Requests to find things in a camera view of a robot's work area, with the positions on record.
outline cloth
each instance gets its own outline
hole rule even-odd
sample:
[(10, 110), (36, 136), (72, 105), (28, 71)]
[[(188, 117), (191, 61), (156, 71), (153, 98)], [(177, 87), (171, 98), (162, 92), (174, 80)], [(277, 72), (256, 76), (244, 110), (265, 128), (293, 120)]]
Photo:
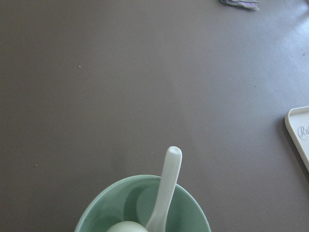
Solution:
[(254, 11), (259, 10), (259, 8), (257, 7), (257, 3), (260, 1), (258, 0), (220, 0), (220, 1), (229, 5), (240, 6)]

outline light green plastic bowl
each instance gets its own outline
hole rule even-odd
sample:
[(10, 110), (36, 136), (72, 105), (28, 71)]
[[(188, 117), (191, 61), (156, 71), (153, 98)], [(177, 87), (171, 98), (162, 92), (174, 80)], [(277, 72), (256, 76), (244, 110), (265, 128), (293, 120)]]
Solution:
[[(107, 187), (87, 207), (75, 232), (106, 232), (121, 221), (143, 226), (154, 208), (160, 177), (135, 175)], [(166, 232), (211, 232), (207, 219), (194, 198), (176, 185), (169, 208)]]

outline egg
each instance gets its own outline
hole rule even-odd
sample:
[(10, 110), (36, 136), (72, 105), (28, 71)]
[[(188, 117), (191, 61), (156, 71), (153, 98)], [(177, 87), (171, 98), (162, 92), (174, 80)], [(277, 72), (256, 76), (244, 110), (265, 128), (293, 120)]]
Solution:
[(148, 232), (145, 227), (134, 221), (122, 221), (112, 227), (107, 232)]

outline printed logo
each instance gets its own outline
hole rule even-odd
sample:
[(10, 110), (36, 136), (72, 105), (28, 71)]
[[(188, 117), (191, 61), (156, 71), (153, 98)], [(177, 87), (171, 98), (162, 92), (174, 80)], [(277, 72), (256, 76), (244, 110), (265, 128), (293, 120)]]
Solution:
[(298, 136), (301, 140), (306, 141), (309, 137), (309, 126), (300, 126), (297, 130)]

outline white spoon handle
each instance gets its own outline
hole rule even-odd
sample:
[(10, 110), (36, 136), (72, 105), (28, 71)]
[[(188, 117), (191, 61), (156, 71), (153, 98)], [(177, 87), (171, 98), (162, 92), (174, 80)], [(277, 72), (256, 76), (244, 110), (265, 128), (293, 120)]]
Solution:
[(154, 210), (146, 225), (148, 232), (165, 232), (166, 219), (178, 179), (182, 157), (182, 151), (176, 146), (171, 146), (166, 151)]

